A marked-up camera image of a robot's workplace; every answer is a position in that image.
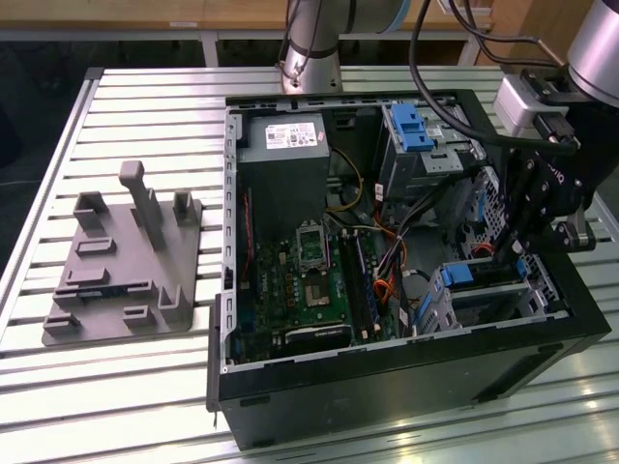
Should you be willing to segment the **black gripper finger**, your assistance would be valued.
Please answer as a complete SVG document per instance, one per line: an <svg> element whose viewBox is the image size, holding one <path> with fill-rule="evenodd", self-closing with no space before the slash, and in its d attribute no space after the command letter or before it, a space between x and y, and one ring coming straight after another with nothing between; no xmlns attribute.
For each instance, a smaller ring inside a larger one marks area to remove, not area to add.
<svg viewBox="0 0 619 464"><path fill-rule="evenodd" d="M552 221L553 217L538 215L532 210L515 213L510 222L510 251L515 254L560 251Z"/></svg>
<svg viewBox="0 0 619 464"><path fill-rule="evenodd" d="M546 198L543 160L531 151L510 155L501 178L505 227L494 242L494 260L511 263L526 250Z"/></svg>

